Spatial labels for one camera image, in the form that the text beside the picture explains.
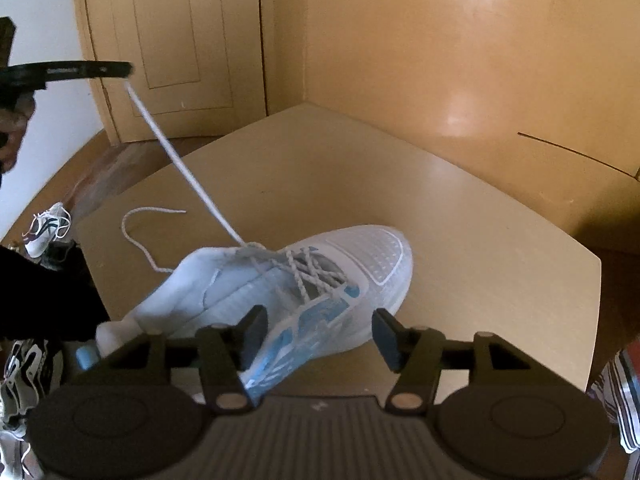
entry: white sneaker on floor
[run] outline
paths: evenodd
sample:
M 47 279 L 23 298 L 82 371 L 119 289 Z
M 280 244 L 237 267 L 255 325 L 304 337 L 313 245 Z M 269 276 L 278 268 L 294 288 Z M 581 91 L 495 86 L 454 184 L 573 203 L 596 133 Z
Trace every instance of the white sneaker on floor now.
M 105 355 L 143 332 L 190 337 L 204 326 L 236 324 L 262 304 L 268 335 L 241 374 L 257 399 L 309 359 L 367 342 L 373 311 L 396 313 L 412 269 L 409 243 L 383 226 L 340 229 L 278 252 L 258 244 L 203 248 L 122 321 L 100 325 L 96 342 Z
M 53 240 L 65 237 L 71 227 L 71 215 L 62 202 L 33 215 L 31 227 L 22 235 L 24 246 L 31 258 L 39 258 Z

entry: hand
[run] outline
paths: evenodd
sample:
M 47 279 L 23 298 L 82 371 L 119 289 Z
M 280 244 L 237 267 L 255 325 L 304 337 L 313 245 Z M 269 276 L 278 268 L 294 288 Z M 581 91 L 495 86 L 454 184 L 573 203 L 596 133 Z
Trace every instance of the hand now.
M 27 123 L 35 110 L 33 93 L 21 94 L 13 112 L 0 108 L 0 132 L 9 137 L 8 142 L 0 148 L 0 168 L 3 173 L 11 171 L 15 166 L 22 138 L 27 132 Z

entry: striped fabric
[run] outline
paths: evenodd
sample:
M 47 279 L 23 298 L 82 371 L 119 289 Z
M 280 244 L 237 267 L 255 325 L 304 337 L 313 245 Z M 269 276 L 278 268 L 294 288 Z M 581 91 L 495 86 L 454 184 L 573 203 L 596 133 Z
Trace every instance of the striped fabric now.
M 640 336 L 607 363 L 588 394 L 620 428 L 620 444 L 631 454 L 625 480 L 640 480 Z

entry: wooden wall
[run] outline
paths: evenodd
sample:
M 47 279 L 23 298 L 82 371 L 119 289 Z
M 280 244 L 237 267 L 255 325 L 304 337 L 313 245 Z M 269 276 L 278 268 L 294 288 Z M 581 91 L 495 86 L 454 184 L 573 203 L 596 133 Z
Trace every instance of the wooden wall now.
M 343 112 L 640 252 L 640 0 L 262 0 L 262 17 L 270 112 Z

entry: person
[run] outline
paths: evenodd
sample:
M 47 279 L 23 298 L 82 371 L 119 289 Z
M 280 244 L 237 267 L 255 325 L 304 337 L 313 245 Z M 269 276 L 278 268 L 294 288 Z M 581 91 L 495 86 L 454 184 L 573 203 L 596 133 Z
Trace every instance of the person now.
M 15 167 L 35 109 L 32 94 L 21 95 L 14 110 L 0 108 L 0 132 L 8 137 L 0 148 L 3 173 Z M 10 192 L 4 187 L 2 191 Z M 0 340 L 86 341 L 94 338 L 98 324 L 109 320 L 93 287 L 5 247 L 0 247 L 0 283 Z

